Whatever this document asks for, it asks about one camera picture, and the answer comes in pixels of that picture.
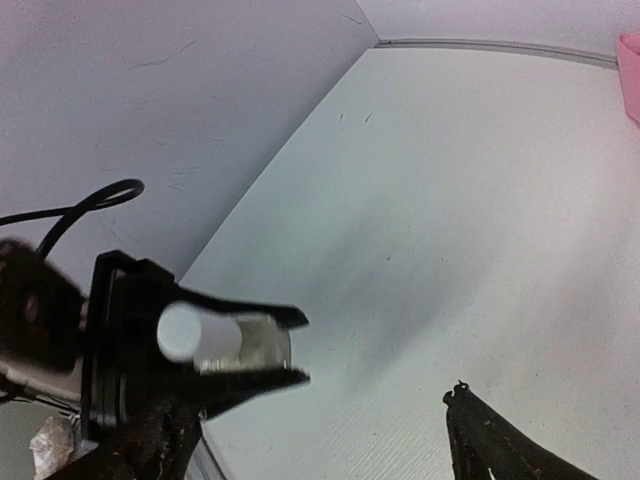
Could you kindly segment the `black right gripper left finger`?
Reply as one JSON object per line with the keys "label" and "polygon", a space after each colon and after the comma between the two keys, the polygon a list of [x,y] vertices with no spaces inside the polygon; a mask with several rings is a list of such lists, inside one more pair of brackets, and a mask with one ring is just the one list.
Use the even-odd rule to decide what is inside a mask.
{"label": "black right gripper left finger", "polygon": [[162,394],[107,441],[51,477],[183,479],[202,438],[201,410],[192,398]]}

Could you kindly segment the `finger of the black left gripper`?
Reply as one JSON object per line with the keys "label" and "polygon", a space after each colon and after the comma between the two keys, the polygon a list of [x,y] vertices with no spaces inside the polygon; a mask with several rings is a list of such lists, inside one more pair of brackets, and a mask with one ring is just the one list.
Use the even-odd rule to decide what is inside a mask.
{"label": "finger of the black left gripper", "polygon": [[212,420],[252,399],[304,385],[310,375],[295,367],[201,373],[192,368],[149,378],[149,414],[162,423]]}
{"label": "finger of the black left gripper", "polygon": [[286,330],[302,328],[309,324],[305,313],[296,306],[282,304],[264,304],[257,302],[240,301],[221,297],[208,296],[199,291],[183,288],[176,281],[173,273],[170,273],[173,286],[169,288],[170,298],[173,301],[187,303],[188,305],[212,311],[219,314],[263,314],[273,318],[276,323]]}

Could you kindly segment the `clear nail polish bottle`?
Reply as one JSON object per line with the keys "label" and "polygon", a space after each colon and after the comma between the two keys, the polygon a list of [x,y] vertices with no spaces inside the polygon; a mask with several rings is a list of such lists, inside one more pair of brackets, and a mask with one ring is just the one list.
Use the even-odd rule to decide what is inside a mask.
{"label": "clear nail polish bottle", "polygon": [[200,373],[243,372],[291,366],[287,330],[267,314],[207,314],[194,357]]}

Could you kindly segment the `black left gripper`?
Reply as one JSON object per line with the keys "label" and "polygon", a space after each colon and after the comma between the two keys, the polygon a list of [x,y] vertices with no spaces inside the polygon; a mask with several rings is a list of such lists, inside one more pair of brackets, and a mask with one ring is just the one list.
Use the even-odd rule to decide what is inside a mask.
{"label": "black left gripper", "polygon": [[117,428],[119,411],[108,402],[120,393],[115,370],[97,368],[98,337],[113,319],[115,285],[148,274],[174,275],[121,251],[98,256],[91,291],[78,287],[28,244],[1,242],[1,390],[34,400],[51,396],[81,417],[86,440],[103,440]]}

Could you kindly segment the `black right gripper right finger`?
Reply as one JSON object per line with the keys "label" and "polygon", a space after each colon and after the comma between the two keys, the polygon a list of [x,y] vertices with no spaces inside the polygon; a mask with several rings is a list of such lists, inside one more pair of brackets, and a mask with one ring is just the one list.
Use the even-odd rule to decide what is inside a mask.
{"label": "black right gripper right finger", "polygon": [[524,435],[467,383],[458,382],[443,402],[456,480],[592,478]]}

